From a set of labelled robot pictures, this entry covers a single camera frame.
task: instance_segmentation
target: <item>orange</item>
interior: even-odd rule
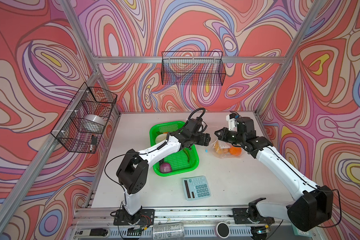
[[[229,153],[238,157],[241,154],[241,147],[231,147],[229,148]]]

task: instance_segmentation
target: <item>calculator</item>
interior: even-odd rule
[[[183,187],[187,200],[196,200],[211,196],[205,176],[183,178]]]

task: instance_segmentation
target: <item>swirl pattern backdrop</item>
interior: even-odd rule
[[[284,56],[311,0],[98,0],[74,8],[97,56]],[[278,64],[226,64],[223,86],[163,86],[161,64],[101,64],[121,111],[255,110]]]
[[[91,73],[57,0],[0,0],[0,205]],[[113,122],[96,154],[56,147],[0,239],[64,236]]]
[[[360,239],[360,1],[330,0],[261,110],[283,156],[319,185],[339,189],[342,221],[329,239]],[[332,219],[339,220],[334,195]]]

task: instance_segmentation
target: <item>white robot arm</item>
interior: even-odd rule
[[[257,137],[253,120],[233,112],[228,126],[215,132],[219,140],[245,151],[267,166],[291,194],[292,202],[272,202],[265,198],[249,204],[248,219],[257,222],[264,217],[291,221],[298,229],[308,231],[332,216],[333,192],[318,186],[290,164],[265,137]]]
[[[193,114],[202,110],[200,116],[195,119]],[[116,175],[119,177],[119,183],[124,188],[125,201],[123,209],[129,214],[128,218],[133,219],[138,215],[141,209],[139,191],[144,187],[147,180],[148,169],[153,167],[164,157],[180,151],[184,148],[191,148],[193,144],[208,146],[211,137],[206,130],[207,125],[203,126],[202,116],[205,108],[198,108],[188,117],[187,122],[177,131],[167,134],[167,139],[145,150],[129,150],[122,160]]]
[[[203,110],[203,113],[192,119],[192,115],[199,110]],[[204,108],[196,109],[185,125],[168,133],[164,141],[138,152],[131,149],[124,156],[116,175],[125,191],[123,209],[131,224],[141,216],[138,213],[142,208],[139,191],[145,185],[148,169],[164,157],[190,148],[193,144],[209,144],[209,134],[203,133],[206,129],[201,118],[204,113]],[[272,202],[265,198],[250,202],[249,221],[256,223],[265,217],[285,219],[298,229],[308,231],[331,218],[333,192],[327,186],[318,186],[284,159],[268,139],[257,137],[251,118],[232,113],[227,116],[227,121],[230,128],[224,127],[216,131],[218,139],[242,147],[262,162],[285,185],[293,198],[292,202]]]

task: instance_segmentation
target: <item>red onion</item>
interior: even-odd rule
[[[172,172],[172,167],[168,162],[164,162],[160,165],[160,172],[161,173],[169,173]]]

